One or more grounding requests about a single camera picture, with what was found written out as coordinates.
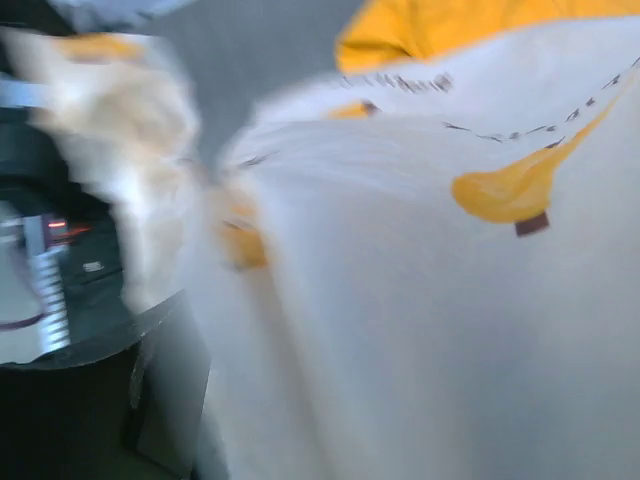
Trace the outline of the banana print plastic bag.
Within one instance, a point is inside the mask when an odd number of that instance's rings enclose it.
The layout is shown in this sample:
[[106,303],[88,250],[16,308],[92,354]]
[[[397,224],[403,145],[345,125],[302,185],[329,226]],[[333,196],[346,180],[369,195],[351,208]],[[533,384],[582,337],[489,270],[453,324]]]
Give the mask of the banana print plastic bag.
[[183,293],[235,479],[639,475],[639,19],[257,105],[214,181],[153,38],[3,33],[128,307]]

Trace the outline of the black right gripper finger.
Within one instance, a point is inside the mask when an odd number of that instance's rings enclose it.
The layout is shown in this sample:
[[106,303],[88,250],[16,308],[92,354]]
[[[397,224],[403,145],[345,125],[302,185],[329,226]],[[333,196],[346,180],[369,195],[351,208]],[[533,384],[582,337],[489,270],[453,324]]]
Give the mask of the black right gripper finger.
[[209,358],[184,298],[71,326],[70,346],[1,368],[2,478],[196,478]]

